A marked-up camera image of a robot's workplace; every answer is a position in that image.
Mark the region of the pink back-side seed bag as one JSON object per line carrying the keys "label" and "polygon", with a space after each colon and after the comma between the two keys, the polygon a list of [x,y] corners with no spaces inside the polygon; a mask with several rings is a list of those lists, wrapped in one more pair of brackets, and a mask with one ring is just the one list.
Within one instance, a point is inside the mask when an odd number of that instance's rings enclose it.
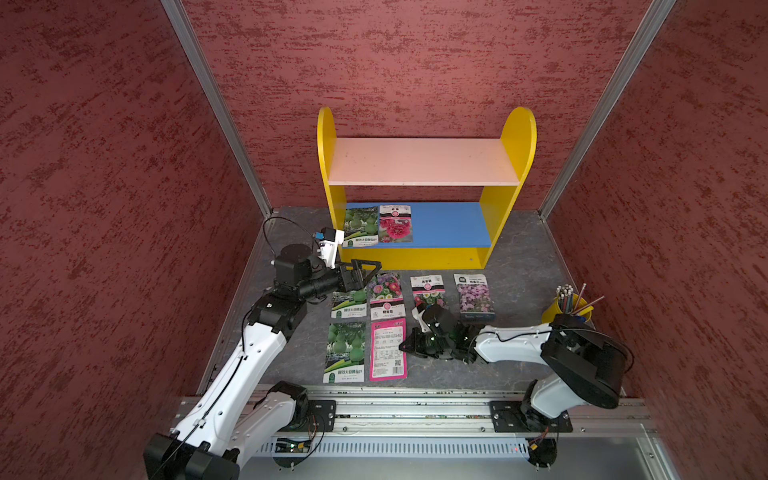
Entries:
{"label": "pink back-side seed bag", "polygon": [[405,340],[404,318],[373,322],[371,325],[372,381],[400,380],[407,377],[406,354],[400,350]]}

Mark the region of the green gourd seed bag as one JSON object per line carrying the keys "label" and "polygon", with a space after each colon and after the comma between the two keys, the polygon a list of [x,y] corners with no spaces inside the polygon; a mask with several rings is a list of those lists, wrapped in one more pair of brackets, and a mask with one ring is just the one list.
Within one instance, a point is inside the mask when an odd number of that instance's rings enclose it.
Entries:
{"label": "green gourd seed bag", "polygon": [[331,300],[330,317],[332,319],[353,319],[367,316],[368,297],[365,290],[334,292]]}

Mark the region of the aster seed bag top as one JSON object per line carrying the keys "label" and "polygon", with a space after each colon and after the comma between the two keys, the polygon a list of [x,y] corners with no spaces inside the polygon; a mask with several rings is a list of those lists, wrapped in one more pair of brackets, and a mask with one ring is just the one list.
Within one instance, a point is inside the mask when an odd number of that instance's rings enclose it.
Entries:
{"label": "aster seed bag top", "polygon": [[368,286],[368,296],[373,322],[406,316],[401,277],[398,273],[378,273]]}

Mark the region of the pink flower seed bag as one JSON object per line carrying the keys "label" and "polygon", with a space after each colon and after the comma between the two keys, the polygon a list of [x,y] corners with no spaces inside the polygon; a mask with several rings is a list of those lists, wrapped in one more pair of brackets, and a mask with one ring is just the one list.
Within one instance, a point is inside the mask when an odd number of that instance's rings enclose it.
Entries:
{"label": "pink flower seed bag", "polygon": [[378,221],[380,243],[412,243],[413,222],[410,205],[380,205]]}
{"label": "pink flower seed bag", "polygon": [[446,306],[445,284],[443,277],[438,274],[415,276],[410,278],[411,291],[415,306],[429,307]]}

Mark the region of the pink flower seed bag top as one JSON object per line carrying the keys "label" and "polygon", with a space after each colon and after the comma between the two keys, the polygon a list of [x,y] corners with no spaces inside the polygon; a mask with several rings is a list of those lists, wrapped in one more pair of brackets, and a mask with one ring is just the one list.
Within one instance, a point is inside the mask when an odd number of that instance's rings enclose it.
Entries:
{"label": "pink flower seed bag top", "polygon": [[446,306],[445,284],[443,277],[438,274],[415,276],[410,278],[411,291],[415,306],[429,307]]}

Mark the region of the purple flower seed bag top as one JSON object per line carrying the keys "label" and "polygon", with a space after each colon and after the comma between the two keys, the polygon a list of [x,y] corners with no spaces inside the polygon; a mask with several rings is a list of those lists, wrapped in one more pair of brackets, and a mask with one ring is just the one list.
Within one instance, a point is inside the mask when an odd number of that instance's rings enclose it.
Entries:
{"label": "purple flower seed bag top", "polygon": [[493,321],[496,317],[490,288],[484,274],[456,273],[454,281],[460,297],[459,315],[466,321]]}

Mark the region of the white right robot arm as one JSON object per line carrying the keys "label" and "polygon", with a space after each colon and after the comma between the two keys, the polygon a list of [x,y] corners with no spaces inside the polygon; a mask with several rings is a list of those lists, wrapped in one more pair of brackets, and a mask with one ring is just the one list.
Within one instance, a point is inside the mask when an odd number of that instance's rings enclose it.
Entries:
{"label": "white right robot arm", "polygon": [[405,354],[465,364],[510,361],[550,368],[552,374],[532,381],[521,400],[491,405],[497,432],[542,437],[569,432],[569,409],[618,407],[624,374],[634,365],[629,347],[576,315],[561,313],[549,323],[502,328],[463,323],[438,305],[418,306],[413,314],[419,325],[399,345]]}

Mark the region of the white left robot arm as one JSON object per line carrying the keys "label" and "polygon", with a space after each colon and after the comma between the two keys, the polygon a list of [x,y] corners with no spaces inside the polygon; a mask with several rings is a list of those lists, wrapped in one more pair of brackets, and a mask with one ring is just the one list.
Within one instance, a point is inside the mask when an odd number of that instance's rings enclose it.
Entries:
{"label": "white left robot arm", "polygon": [[278,431],[311,424],[304,387],[281,381],[249,413],[261,378],[306,315],[307,305],[334,292],[364,289],[378,261],[337,261],[337,243],[292,244],[273,260],[275,280],[245,315],[241,337],[220,374],[169,434],[156,434],[143,453],[150,479],[236,479]]}

